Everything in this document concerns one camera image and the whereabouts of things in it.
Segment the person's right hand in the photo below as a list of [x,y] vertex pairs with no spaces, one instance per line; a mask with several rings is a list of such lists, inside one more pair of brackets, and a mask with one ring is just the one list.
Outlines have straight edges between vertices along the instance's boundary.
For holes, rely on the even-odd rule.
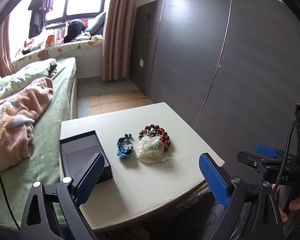
[[[280,189],[278,187],[277,190],[275,191],[275,197],[279,198],[279,194],[280,194]],[[299,214],[298,217],[296,217],[296,220],[298,221],[298,223],[300,223],[300,196],[298,196],[298,198],[290,202],[289,210],[290,210],[290,215],[292,215],[292,212]],[[284,213],[280,206],[279,206],[279,212],[280,212],[282,223],[286,223],[289,219],[289,215]]]

